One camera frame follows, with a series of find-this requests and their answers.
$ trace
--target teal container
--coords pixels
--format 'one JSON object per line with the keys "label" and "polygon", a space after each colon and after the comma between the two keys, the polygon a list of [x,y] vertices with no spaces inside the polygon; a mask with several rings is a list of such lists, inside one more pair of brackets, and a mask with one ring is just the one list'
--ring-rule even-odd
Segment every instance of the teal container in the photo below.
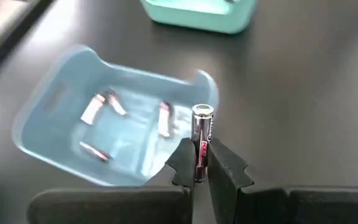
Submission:
{"label": "teal container", "polygon": [[257,0],[141,0],[150,16],[164,24],[235,34],[244,30]]}
{"label": "teal container", "polygon": [[[128,115],[109,105],[92,125],[81,120],[95,93],[113,88]],[[12,138],[19,149],[59,169],[104,186],[139,186],[164,165],[182,138],[190,137],[191,107],[217,108],[214,80],[198,70],[193,82],[102,61],[85,46],[71,50],[54,66],[16,117]],[[173,107],[173,134],[158,136],[159,106]],[[112,159],[103,163],[81,148],[97,147]]]}

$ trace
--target silver battery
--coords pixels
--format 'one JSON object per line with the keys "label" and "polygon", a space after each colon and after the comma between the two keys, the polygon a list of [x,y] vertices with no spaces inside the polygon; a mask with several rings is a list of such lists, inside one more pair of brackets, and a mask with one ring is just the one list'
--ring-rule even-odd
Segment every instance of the silver battery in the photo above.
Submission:
{"label": "silver battery", "polygon": [[111,156],[102,150],[96,149],[95,147],[90,146],[89,144],[85,142],[80,142],[80,146],[85,149],[88,153],[90,153],[92,156],[96,156],[98,159],[100,159],[102,162],[109,162]]}
{"label": "silver battery", "polygon": [[158,135],[163,138],[170,138],[172,136],[172,118],[173,108],[171,104],[166,101],[160,103],[158,115]]}
{"label": "silver battery", "polygon": [[113,89],[109,89],[106,94],[107,102],[112,106],[112,108],[121,116],[128,114],[128,111],[125,109],[122,100],[117,95]]}
{"label": "silver battery", "polygon": [[96,94],[86,107],[81,116],[81,120],[89,125],[92,125],[99,109],[103,106],[105,101],[106,99],[104,96]]}
{"label": "silver battery", "polygon": [[206,179],[208,166],[208,151],[212,138],[214,108],[210,105],[199,104],[193,108],[191,119],[191,140],[196,148],[195,181]]}

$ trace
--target teal plastic container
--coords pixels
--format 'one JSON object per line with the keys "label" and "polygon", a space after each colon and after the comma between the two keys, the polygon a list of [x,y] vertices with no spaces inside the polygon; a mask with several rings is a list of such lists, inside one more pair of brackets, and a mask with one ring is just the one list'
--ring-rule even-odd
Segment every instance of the teal plastic container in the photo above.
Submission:
{"label": "teal plastic container", "polygon": [[[103,106],[93,125],[80,118],[95,93],[113,88],[129,114]],[[98,185],[142,185],[164,165],[182,138],[190,137],[191,107],[217,108],[218,88],[205,72],[193,83],[102,61],[87,47],[70,51],[21,109],[12,138],[22,151]],[[159,104],[174,108],[173,137],[157,132]],[[108,153],[103,163],[81,141]]]}
{"label": "teal plastic container", "polygon": [[141,0],[156,22],[235,34],[244,30],[257,0]]}

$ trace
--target black table surface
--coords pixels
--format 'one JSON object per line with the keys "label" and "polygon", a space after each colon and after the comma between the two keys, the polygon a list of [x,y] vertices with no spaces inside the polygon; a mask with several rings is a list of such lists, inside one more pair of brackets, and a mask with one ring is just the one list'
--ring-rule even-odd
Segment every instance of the black table surface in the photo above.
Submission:
{"label": "black table surface", "polygon": [[[57,0],[0,66],[0,223],[25,223],[45,189],[92,186],[11,140],[18,110],[76,44],[176,78],[207,71],[220,91],[214,136],[258,176],[358,187],[358,1],[260,0],[245,32],[224,35],[156,24],[139,1]],[[195,223],[213,223],[203,187]]]}

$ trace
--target light blue plastic bin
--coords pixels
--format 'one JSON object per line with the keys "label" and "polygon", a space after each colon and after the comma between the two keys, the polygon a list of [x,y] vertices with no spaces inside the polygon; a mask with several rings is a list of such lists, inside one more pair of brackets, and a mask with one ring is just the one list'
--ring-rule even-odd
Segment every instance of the light blue plastic bin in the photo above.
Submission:
{"label": "light blue plastic bin", "polygon": [[141,0],[147,14],[164,24],[235,34],[244,30],[257,0]]}
{"label": "light blue plastic bin", "polygon": [[[42,161],[98,185],[142,185],[155,175],[178,146],[190,137],[191,107],[218,106],[218,88],[205,72],[194,83],[102,61],[87,47],[78,47],[61,60],[41,83],[14,122],[17,147]],[[109,105],[94,125],[80,118],[94,94],[112,87],[129,112],[118,116]],[[174,134],[158,137],[160,102],[174,107]],[[103,163],[85,152],[86,140],[109,153]]]}

